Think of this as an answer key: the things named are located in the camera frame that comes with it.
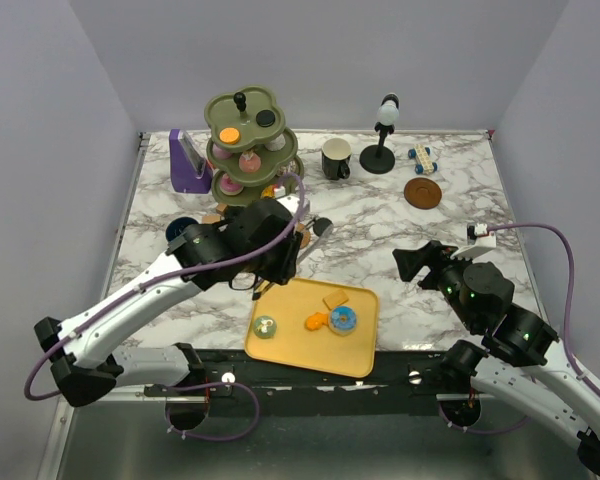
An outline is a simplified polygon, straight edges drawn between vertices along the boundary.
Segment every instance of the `black cup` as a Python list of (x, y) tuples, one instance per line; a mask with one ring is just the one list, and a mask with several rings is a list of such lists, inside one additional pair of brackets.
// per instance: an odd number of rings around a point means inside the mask
[(351, 145), (342, 138), (331, 138), (322, 145), (322, 171), (329, 180), (349, 178)]

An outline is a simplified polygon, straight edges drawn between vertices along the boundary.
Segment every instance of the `white marble surface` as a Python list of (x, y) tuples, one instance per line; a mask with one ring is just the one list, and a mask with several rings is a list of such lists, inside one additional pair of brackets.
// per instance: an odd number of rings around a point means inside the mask
[[(208, 134), (191, 132), (204, 151)], [(415, 282), (405, 284), (391, 255), (394, 248), (413, 249), (430, 239), (464, 244), (466, 224), (501, 224), (512, 220), (496, 165), (483, 135), (394, 134), (387, 140), (397, 157), (386, 175), (365, 172), (357, 153), (373, 144), (375, 134), (297, 132), (299, 156), (305, 163), (305, 184), (313, 213), (327, 216), (335, 226), (322, 249), (305, 260), (299, 276), (361, 286), (380, 298), (377, 349), (447, 349), (468, 336), (460, 321), (436, 292), (423, 292)], [(351, 177), (331, 182), (320, 168), (320, 147), (339, 136), (352, 145)], [(443, 192), (433, 210), (418, 210), (403, 197), (405, 183), (414, 178), (414, 161), (407, 151), (415, 143), (431, 147), (439, 171), (430, 178)], [(131, 206), (115, 267), (111, 292), (135, 277), (167, 246), (164, 231), (175, 218), (200, 218), (213, 213), (209, 195), (177, 194), (169, 179), (168, 133), (152, 135)], [(484, 256), (516, 286), (514, 300), (538, 312), (517, 237), (499, 236), (500, 248)], [(127, 340), (127, 345), (160, 347), (188, 342), (198, 348), (242, 348), (251, 310), (250, 294), (225, 285), (213, 287), (155, 319)]]

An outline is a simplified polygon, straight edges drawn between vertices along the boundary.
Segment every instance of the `black knob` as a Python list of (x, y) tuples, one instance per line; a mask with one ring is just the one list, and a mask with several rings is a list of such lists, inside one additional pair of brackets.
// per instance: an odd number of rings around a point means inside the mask
[(233, 101), (236, 103), (236, 107), (240, 110), (240, 113), (247, 109), (247, 96), (242, 92), (237, 92), (233, 96)]

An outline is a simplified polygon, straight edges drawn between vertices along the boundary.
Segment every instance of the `pink cupcake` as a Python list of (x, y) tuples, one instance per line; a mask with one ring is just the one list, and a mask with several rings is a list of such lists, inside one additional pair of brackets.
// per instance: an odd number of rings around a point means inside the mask
[(239, 194), (243, 189), (242, 185), (232, 181), (226, 173), (220, 177), (220, 191), (225, 195), (234, 196)]
[(240, 155), (240, 160), (238, 161), (240, 170), (245, 173), (257, 172), (260, 170), (261, 164), (262, 162), (260, 161), (260, 157), (257, 153), (253, 152), (253, 150), (242, 152), (242, 155)]
[(233, 155), (233, 153), (227, 152), (224, 148), (220, 148), (215, 143), (211, 147), (211, 153), (213, 153), (214, 157), (219, 158), (220, 160), (226, 160)]

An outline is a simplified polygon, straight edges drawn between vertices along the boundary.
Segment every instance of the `small yellow block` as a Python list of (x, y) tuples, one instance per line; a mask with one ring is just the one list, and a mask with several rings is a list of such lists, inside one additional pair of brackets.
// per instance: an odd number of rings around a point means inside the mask
[(349, 297), (344, 293), (344, 290), (336, 290), (330, 295), (327, 295), (322, 299), (327, 308), (331, 311), (340, 305), (343, 305), (349, 301)]
[(222, 217), (218, 214), (205, 215), (202, 217), (202, 223), (216, 223), (222, 220)]
[(218, 205), (216, 205), (216, 213), (218, 215), (222, 215), (224, 217), (224, 212), (227, 210), (227, 204), (226, 203), (219, 203)]

